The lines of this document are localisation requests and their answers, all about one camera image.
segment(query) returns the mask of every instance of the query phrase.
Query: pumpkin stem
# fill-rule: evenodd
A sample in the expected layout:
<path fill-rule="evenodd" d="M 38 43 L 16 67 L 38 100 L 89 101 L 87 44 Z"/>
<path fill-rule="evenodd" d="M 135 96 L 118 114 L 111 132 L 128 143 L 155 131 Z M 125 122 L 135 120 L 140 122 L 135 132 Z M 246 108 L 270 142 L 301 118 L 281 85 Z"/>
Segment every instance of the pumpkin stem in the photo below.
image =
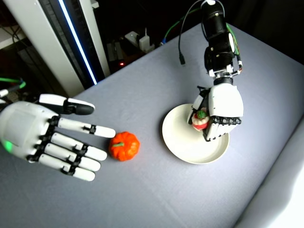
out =
<path fill-rule="evenodd" d="M 120 143 L 118 143 L 118 144 L 113 144 L 112 146 L 113 146 L 113 147 L 124 146 L 124 143 L 123 143 L 123 142 L 120 142 Z"/>

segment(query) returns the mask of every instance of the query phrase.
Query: green indicator light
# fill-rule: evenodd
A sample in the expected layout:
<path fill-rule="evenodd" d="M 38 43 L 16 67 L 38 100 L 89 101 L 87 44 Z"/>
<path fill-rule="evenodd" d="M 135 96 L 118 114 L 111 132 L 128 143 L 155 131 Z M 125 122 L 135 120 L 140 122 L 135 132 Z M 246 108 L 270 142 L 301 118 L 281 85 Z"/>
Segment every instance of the green indicator light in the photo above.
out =
<path fill-rule="evenodd" d="M 4 143 L 4 148 L 9 152 L 11 153 L 11 151 L 13 150 L 13 144 L 9 141 L 6 141 Z"/>

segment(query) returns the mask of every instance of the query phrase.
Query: plate rim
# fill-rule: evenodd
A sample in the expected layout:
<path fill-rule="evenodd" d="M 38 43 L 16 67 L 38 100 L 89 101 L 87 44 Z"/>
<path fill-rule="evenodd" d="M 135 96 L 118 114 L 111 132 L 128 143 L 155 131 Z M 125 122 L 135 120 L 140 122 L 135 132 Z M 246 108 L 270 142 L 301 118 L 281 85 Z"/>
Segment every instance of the plate rim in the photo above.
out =
<path fill-rule="evenodd" d="M 173 151 L 171 151 L 170 148 L 168 147 L 168 145 L 167 145 L 167 143 L 166 143 L 166 140 L 165 140 L 165 138 L 164 138 L 164 134 L 163 134 L 163 129 L 164 129 L 165 120 L 166 120 L 166 118 L 167 118 L 167 116 L 169 115 L 170 112 L 172 112 L 175 108 L 178 108 L 178 107 L 183 106 L 183 105 L 192 105 L 192 104 L 191 104 L 191 103 L 186 103 L 186 104 L 181 104 L 181 105 L 179 105 L 179 106 L 174 107 L 173 109 L 171 109 L 171 110 L 166 114 L 166 116 L 165 116 L 165 118 L 164 118 L 164 120 L 163 120 L 163 122 L 162 122 L 161 133 L 162 133 L 162 138 L 163 138 L 163 140 L 164 140 L 164 142 L 165 142 L 165 144 L 166 144 L 166 147 L 168 148 L 168 150 L 169 150 L 171 153 L 174 154 L 175 157 L 177 157 L 178 159 L 180 159 L 180 160 L 182 160 L 182 161 L 184 161 L 184 162 L 190 163 L 190 164 L 205 165 L 205 164 L 210 164 L 210 163 L 216 162 L 218 159 L 220 159 L 220 158 L 226 153 L 226 151 L 227 151 L 227 149 L 228 149 L 228 147 L 229 147 L 229 143 L 230 143 L 230 134 L 229 134 L 229 133 L 225 134 L 225 137 L 227 137 L 227 141 L 228 141 L 228 142 L 227 142 L 227 146 L 226 146 L 226 148 L 224 149 L 223 153 L 222 153 L 218 158 L 216 158 L 216 159 L 214 159 L 214 160 L 212 160 L 212 161 L 204 162 L 204 163 L 197 163 L 197 162 L 191 162 L 191 161 L 184 160 L 184 159 L 180 158 L 178 155 L 176 155 Z"/>

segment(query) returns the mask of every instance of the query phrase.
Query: gray table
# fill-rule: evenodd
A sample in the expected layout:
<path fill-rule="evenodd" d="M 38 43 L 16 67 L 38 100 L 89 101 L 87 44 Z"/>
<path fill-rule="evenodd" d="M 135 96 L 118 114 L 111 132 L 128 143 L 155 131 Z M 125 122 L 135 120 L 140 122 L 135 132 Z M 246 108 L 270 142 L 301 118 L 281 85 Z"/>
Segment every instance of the gray table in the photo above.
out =
<path fill-rule="evenodd" d="M 0 151 L 1 228 L 228 228 L 234 225 L 304 112 L 304 66 L 234 29 L 243 73 L 243 123 L 227 153 L 209 165 L 177 159 L 161 124 L 175 106 L 191 103 L 197 85 L 211 86 L 203 65 L 200 26 L 77 96 L 96 111 L 72 119 L 130 131 L 141 141 L 131 161 L 108 158 L 93 182 L 60 174 Z M 94 146 L 108 140 L 69 133 Z"/>

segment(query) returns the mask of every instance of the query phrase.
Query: orange pumpkin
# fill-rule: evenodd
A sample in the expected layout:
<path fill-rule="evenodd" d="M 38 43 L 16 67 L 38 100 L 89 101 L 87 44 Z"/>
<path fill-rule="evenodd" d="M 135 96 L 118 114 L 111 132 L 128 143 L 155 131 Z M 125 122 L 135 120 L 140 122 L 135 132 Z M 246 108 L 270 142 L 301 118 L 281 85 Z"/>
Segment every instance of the orange pumpkin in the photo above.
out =
<path fill-rule="evenodd" d="M 126 161 L 138 153 L 139 146 L 140 143 L 134 134 L 122 132 L 111 139 L 109 149 L 112 157 Z"/>

